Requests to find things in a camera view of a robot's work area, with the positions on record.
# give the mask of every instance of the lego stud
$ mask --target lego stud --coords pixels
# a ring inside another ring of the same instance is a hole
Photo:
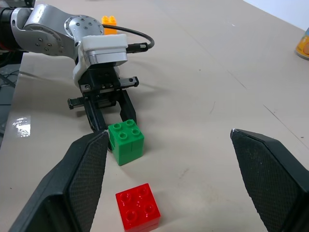
[[[114,16],[111,16],[111,17],[110,17],[110,22],[111,22],[111,23],[116,22],[116,19],[115,19],[115,17],[114,17]]]
[[[133,129],[133,130],[132,130],[132,134],[133,134],[134,136],[138,136],[138,135],[140,135],[140,130],[138,130],[138,129]]]
[[[146,214],[146,217],[149,217],[155,212],[155,207],[152,204],[147,204],[144,206],[144,212]]]
[[[137,219],[137,213],[133,210],[128,210],[126,212],[126,220],[129,222],[129,223],[132,223],[134,221],[136,221]]]
[[[104,17],[103,17],[103,24],[106,24],[106,23],[108,23],[108,17],[107,17],[107,16],[104,16]]]
[[[121,125],[119,123],[116,123],[112,126],[115,131],[119,131],[121,129]]]
[[[129,203],[131,201],[131,194],[130,193],[122,193],[120,195],[120,199],[122,203],[125,205],[126,203]]]
[[[145,187],[141,187],[138,189],[139,197],[146,197],[148,195],[148,189]]]
[[[122,140],[127,139],[127,134],[121,132],[121,133],[119,134],[119,138],[122,139]]]
[[[132,119],[126,121],[127,127],[132,127],[134,125],[134,121]]]

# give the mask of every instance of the scratch mark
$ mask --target scratch mark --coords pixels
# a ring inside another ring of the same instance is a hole
[[[306,144],[303,142],[303,141],[301,141],[283,122],[281,122],[281,120],[271,111],[271,110],[269,110],[268,109],[268,111],[270,111],[271,112],[271,114],[273,115],[273,116],[275,116],[276,117],[276,119],[278,119],[279,120],[279,122],[280,123],[282,123],[282,125],[284,125],[285,127],[286,127],[286,129],[288,129],[289,130],[289,132],[291,132],[292,133],[292,135],[294,135],[295,137],[296,137],[296,139],[298,139],[307,149],[309,149],[309,147],[307,147],[306,146]]]
[[[212,106],[212,109],[211,109],[211,111],[209,112],[210,115],[212,114],[212,112],[213,112],[213,110],[214,110],[215,104],[216,104],[216,101],[214,101],[213,106]]]
[[[183,173],[180,175],[179,179],[182,179],[184,177],[184,175],[189,171],[188,168],[186,168]]]
[[[244,85],[243,85],[243,83],[242,82],[240,82],[240,80],[239,79],[237,79],[234,75],[233,75],[233,73],[231,73],[229,70],[226,70],[229,74],[231,74],[231,76],[235,79],[235,80],[237,80],[245,89],[247,89]]]

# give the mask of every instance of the beige tabletop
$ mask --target beige tabletop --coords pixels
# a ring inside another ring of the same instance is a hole
[[[115,194],[149,183],[160,232],[266,231],[247,194],[232,128],[280,140],[309,167],[309,61],[294,49],[304,31],[241,0],[47,0],[71,14],[147,33],[122,77],[145,135],[144,156],[119,167],[108,153],[92,232],[123,231]],[[128,34],[128,41],[142,39]],[[70,144],[90,133],[73,84],[73,60],[24,54],[0,150],[0,231],[7,231]],[[104,110],[107,123],[119,108]]]

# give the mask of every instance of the yellow can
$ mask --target yellow can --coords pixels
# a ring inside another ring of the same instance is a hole
[[[296,53],[302,58],[309,59],[309,28],[305,32],[304,37],[297,45]]]

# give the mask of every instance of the black cable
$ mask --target black cable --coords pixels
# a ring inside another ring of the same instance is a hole
[[[7,65],[11,61],[13,56],[14,56],[14,52],[9,52],[9,54],[6,56],[5,60],[0,62],[0,68]]]
[[[142,32],[139,32],[137,30],[132,30],[132,29],[129,29],[129,28],[123,28],[123,27],[119,27],[119,26],[106,25],[106,24],[102,24],[102,26],[104,28],[121,30],[121,31],[125,31],[125,32],[128,32],[128,33],[134,34],[134,35],[138,35],[138,36],[141,36],[141,37],[147,39],[150,42],[150,43],[129,44],[128,48],[126,49],[127,53],[146,52],[148,49],[152,48],[155,45],[155,41],[153,40],[152,37],[150,37],[149,35],[146,35]]]
[[[11,76],[11,75],[17,75],[18,76],[18,74],[14,74],[15,72],[19,72],[19,70],[15,70],[14,72],[11,72],[10,74],[5,74],[5,75],[3,75],[3,76]]]
[[[5,83],[9,84],[13,88],[16,87],[16,85],[13,81],[9,80],[7,77],[3,76],[2,74],[0,74],[0,79],[2,79]]]

